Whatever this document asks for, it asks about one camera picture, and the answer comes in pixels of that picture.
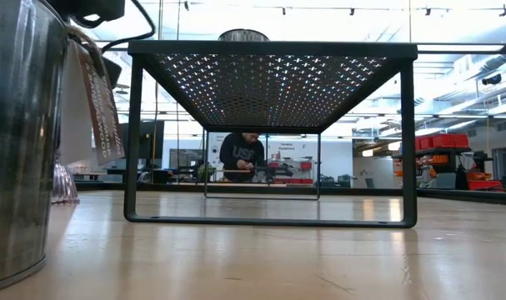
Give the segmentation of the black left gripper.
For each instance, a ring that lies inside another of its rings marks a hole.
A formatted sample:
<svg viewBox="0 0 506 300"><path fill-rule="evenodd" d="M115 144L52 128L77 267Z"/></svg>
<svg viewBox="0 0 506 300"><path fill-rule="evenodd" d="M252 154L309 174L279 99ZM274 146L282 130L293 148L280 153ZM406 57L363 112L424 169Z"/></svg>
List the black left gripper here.
<svg viewBox="0 0 506 300"><path fill-rule="evenodd" d="M65 20L83 28L96 28L124 16L125 0L48 0Z"/></svg>

